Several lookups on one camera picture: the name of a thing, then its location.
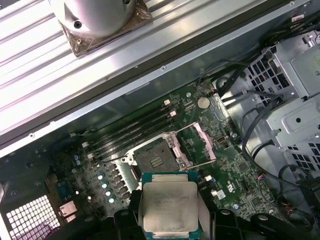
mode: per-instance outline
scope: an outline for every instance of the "screw hole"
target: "screw hole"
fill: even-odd
[[[82,23],[80,21],[75,21],[73,24],[74,28],[80,29],[82,27]]]

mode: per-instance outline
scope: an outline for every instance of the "ventilation holes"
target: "ventilation holes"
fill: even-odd
[[[13,240],[42,240],[60,226],[46,195],[8,212],[6,217]]]
[[[251,64],[247,68],[247,75],[249,80],[256,91],[276,94],[281,89],[289,86],[285,75],[280,71],[272,59],[263,55],[260,60]],[[264,106],[267,106],[271,101],[269,98],[260,97]]]

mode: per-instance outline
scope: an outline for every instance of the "silver metal plate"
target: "silver metal plate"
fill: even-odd
[[[2,9],[0,135],[265,1],[146,0],[152,24],[82,58],[48,1]]]
[[[146,232],[193,232],[198,229],[198,187],[195,182],[148,182],[143,186],[143,228]]]

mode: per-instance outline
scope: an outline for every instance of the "screw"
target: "screw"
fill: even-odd
[[[247,74],[244,71],[240,73],[240,78],[244,79],[246,76],[247,76]]]
[[[238,209],[240,208],[240,206],[235,203],[235,204],[232,205],[232,208],[233,208],[234,210],[238,210]]]
[[[267,52],[265,53],[265,56],[266,56],[266,58],[269,59],[269,60],[274,57],[274,55],[272,54],[271,51],[267,51]]]
[[[230,214],[230,212],[229,212],[228,210],[225,210],[225,209],[222,209],[220,212],[221,212],[223,215],[229,215],[229,214]]]
[[[73,26],[75,29],[80,29],[82,27],[82,23],[80,21],[75,21]]]
[[[238,134],[236,132],[231,132],[230,133],[230,137],[232,137],[233,139],[238,137]]]
[[[303,7],[306,8],[310,3],[311,3],[310,1],[306,2],[306,3],[303,5]]]
[[[268,218],[265,215],[259,215],[258,219],[260,219],[261,221],[268,221]]]
[[[17,194],[17,190],[12,190],[11,192],[10,192],[10,195],[11,196],[14,196],[14,195],[16,195]]]

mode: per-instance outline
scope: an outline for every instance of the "wire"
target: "wire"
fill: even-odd
[[[285,194],[295,193],[298,191],[299,191],[298,189],[291,189],[291,190],[280,193],[276,197],[275,203],[276,203],[278,212],[284,219],[286,219],[295,228],[299,228],[300,230],[307,233],[313,229],[313,225],[315,224],[314,218],[305,211],[293,208],[290,205],[287,205],[286,203],[281,202],[281,198],[284,197]],[[301,219],[303,219],[303,224],[304,224],[303,228],[299,226],[297,222],[290,217],[292,214],[297,214],[301,217]]]
[[[279,173],[278,173],[278,177],[279,177],[280,179],[283,179],[284,173],[285,173],[285,171],[286,171],[288,168],[292,168],[292,169],[293,169],[292,171],[295,171],[295,170],[299,169],[299,170],[301,170],[308,178],[311,178],[311,179],[313,178],[312,175],[311,175],[306,169],[304,169],[303,167],[298,166],[298,165],[288,164],[288,165],[284,165],[284,166],[280,169],[280,171],[279,171]],[[279,184],[280,184],[280,194],[282,194],[282,192],[284,191],[284,185],[283,185],[282,182],[280,182]]]
[[[240,66],[247,66],[247,63],[241,62],[241,61],[233,61],[233,60],[228,60],[228,59],[221,59],[217,62],[215,62],[214,64],[212,64],[211,66],[209,66],[206,70],[204,70],[204,72],[200,75],[198,82],[201,83],[202,79],[204,76],[206,75],[210,75],[211,71],[213,71],[217,66],[219,66],[222,63],[231,63],[233,65],[240,65]]]
[[[292,37],[296,37],[301,34],[305,34],[308,32],[311,32],[313,30],[317,30],[320,28],[320,11],[317,11],[316,13],[305,17],[304,19],[297,20],[295,22],[290,23],[283,23],[280,26],[276,27],[273,31],[266,33],[260,38],[259,46],[255,48],[248,57],[242,59],[240,62],[247,63],[246,66],[228,66],[229,71],[226,73],[230,73],[232,71],[233,74],[228,78],[228,80],[225,82],[225,84],[218,89],[218,94],[220,97],[224,96],[233,86],[233,84],[236,82],[238,77],[241,75],[241,73],[254,61],[256,60],[260,55],[263,49],[267,47],[273,46],[276,42],[279,42],[281,40],[289,39]],[[212,77],[211,81],[215,81],[221,76],[215,75]]]
[[[248,116],[249,114],[253,113],[254,111],[258,111],[259,109],[257,107],[250,109],[249,111],[247,111],[241,118],[241,123],[240,123],[240,130],[242,130],[243,125],[244,125],[244,121],[246,119],[246,116]]]
[[[252,63],[254,60],[256,60],[261,55],[260,48],[255,48],[248,57],[244,58],[241,62],[248,63],[246,66],[240,66],[238,67],[233,74],[227,79],[227,81],[224,83],[224,85],[218,89],[218,95],[222,98],[233,86],[233,84],[236,82],[238,77],[241,75],[241,73]]]
[[[255,162],[255,160],[252,158],[252,156],[247,151],[247,143],[249,141],[249,138],[251,134],[253,133],[254,129],[256,128],[257,124],[260,122],[261,119],[266,117],[273,108],[277,107],[280,103],[281,99],[276,98],[271,100],[271,102],[256,116],[256,118],[253,120],[253,122],[250,124],[248,130],[246,131],[246,134],[243,139],[242,143],[242,154],[244,159],[246,159],[248,162],[250,162],[253,166],[255,166],[257,169],[259,169],[266,177],[269,177],[273,180],[276,180],[278,182],[291,185],[295,188],[298,188],[298,186],[292,182],[283,180],[272,173],[268,172],[267,170],[263,169],[259,164]]]
[[[258,155],[258,153],[265,148],[266,146],[270,146],[270,145],[275,145],[274,142],[272,140],[267,141],[265,143],[262,143],[256,150],[255,152],[252,154],[252,158],[255,159],[256,156]]]
[[[269,99],[278,97],[278,95],[275,95],[275,94],[272,94],[272,93],[263,92],[263,91],[247,90],[246,93],[247,93],[247,94],[256,94],[256,95],[258,95],[258,96],[265,97],[265,98],[269,98]],[[226,97],[226,98],[222,99],[222,102],[225,103],[225,102],[234,100],[234,99],[236,99],[236,98],[238,98],[238,97],[245,96],[246,93],[239,92],[239,93],[237,93],[237,94],[235,94],[235,95],[233,95],[233,96]]]

